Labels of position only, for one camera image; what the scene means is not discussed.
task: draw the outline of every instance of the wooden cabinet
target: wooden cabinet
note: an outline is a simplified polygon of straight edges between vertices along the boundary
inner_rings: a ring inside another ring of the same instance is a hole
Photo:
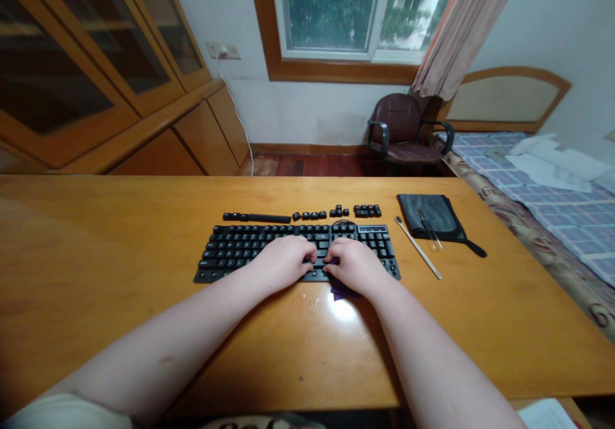
[[[0,136],[8,143],[59,167],[138,120],[39,0],[0,7]]]
[[[133,0],[44,0],[146,117],[184,91]]]
[[[170,128],[109,172],[111,175],[203,176]]]
[[[237,117],[233,98],[226,86],[207,98],[211,110],[216,116],[238,165],[241,165],[249,153],[248,139],[242,123]]]
[[[189,92],[211,79],[178,0],[134,0],[158,44]]]
[[[173,125],[201,168],[211,176],[235,176],[239,164],[207,102],[202,102]]]
[[[235,175],[247,153],[178,0],[0,0],[0,173]]]

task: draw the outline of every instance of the desk surface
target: desk surface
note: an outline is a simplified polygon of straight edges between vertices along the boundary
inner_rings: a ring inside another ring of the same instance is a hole
[[[448,196],[470,239],[429,252],[397,193]],[[402,283],[509,398],[615,393],[615,348],[461,179],[0,177],[0,407],[13,412],[203,286],[222,213],[380,204]],[[331,219],[320,223],[331,223]],[[247,316],[176,414],[393,407],[403,398],[375,312],[300,283]]]

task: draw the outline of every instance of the chair back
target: chair back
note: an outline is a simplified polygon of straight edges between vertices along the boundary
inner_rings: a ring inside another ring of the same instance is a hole
[[[421,122],[421,108],[410,95],[394,93],[383,97],[373,110],[372,120],[389,125],[391,143],[416,139]],[[372,140],[382,142],[382,129],[373,127]]]

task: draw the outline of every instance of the bed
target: bed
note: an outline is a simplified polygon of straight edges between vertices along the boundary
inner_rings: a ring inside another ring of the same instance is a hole
[[[457,132],[444,158],[551,276],[615,344],[615,195],[534,183],[512,165],[487,157],[535,133],[570,84],[545,70],[503,67],[468,74],[438,120]],[[441,148],[445,135],[430,143]]]

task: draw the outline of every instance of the window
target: window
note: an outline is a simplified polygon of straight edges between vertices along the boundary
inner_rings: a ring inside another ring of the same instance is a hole
[[[282,59],[418,65],[448,0],[275,0]]]

